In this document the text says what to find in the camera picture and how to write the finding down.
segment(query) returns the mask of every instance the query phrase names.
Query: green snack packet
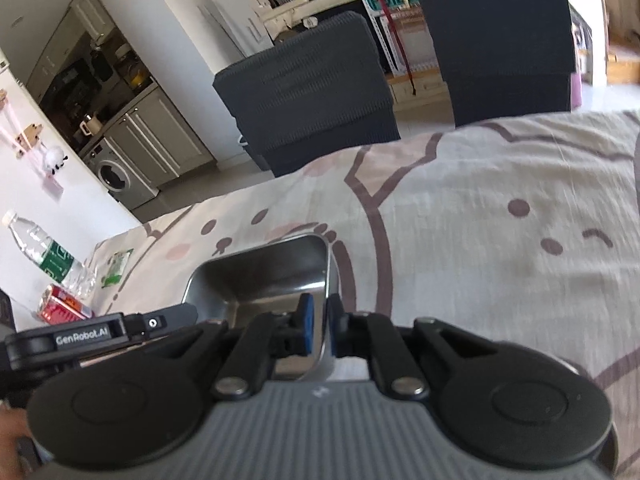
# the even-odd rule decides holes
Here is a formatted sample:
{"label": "green snack packet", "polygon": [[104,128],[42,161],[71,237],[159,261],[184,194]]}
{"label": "green snack packet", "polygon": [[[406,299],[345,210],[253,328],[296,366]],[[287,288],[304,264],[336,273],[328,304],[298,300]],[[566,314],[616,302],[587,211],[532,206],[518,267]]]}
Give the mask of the green snack packet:
{"label": "green snack packet", "polygon": [[120,283],[122,273],[124,272],[125,267],[127,267],[127,262],[129,261],[129,257],[132,252],[133,249],[129,249],[128,251],[115,253],[111,258],[109,258],[109,261],[107,262],[109,269],[107,270],[105,277],[102,279],[102,288]]}

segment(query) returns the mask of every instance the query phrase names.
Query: person's finger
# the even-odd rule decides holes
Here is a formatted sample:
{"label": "person's finger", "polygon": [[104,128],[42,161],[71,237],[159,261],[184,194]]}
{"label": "person's finger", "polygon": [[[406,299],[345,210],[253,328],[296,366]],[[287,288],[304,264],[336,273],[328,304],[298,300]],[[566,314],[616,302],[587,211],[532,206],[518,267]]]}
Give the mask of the person's finger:
{"label": "person's finger", "polygon": [[22,480],[17,440],[31,436],[25,410],[0,410],[0,480]]}

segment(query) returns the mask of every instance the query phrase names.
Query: bolt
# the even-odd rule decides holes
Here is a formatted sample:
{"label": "bolt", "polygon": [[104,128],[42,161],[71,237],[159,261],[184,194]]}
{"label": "bolt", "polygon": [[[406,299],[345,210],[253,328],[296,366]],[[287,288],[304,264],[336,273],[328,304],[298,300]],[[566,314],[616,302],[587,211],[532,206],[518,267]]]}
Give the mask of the bolt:
{"label": "bolt", "polygon": [[398,395],[412,397],[424,391],[424,383],[415,377],[400,377],[391,383],[391,389]]}
{"label": "bolt", "polygon": [[249,389],[249,385],[240,377],[225,377],[216,383],[219,394],[228,396],[240,396]]}

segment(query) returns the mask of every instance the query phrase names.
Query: plastic bottle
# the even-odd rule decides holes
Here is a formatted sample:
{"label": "plastic bottle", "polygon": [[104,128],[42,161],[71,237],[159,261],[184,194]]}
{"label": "plastic bottle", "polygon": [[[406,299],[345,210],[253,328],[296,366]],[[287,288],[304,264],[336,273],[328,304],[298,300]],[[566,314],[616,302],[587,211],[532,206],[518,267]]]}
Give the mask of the plastic bottle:
{"label": "plastic bottle", "polygon": [[95,288],[95,273],[65,251],[34,222],[20,218],[15,211],[2,217],[22,253],[76,298],[87,298]]}

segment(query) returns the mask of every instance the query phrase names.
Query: chair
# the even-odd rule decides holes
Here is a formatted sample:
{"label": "chair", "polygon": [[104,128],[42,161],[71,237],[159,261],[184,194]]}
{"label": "chair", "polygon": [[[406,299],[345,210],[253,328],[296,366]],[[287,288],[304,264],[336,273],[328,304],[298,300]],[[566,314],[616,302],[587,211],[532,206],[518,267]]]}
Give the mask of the chair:
{"label": "chair", "polygon": [[400,138],[376,45],[356,12],[221,70],[213,86],[275,176]]}
{"label": "chair", "polygon": [[456,126],[571,109],[568,0],[420,0]]}

